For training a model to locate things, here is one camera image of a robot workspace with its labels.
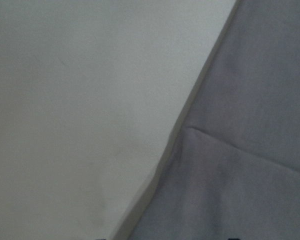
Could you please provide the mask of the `dark brown t-shirt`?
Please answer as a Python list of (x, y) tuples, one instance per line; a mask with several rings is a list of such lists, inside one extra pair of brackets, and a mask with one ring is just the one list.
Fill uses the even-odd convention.
[(300, 240), (300, 0), (238, 0), (116, 240)]

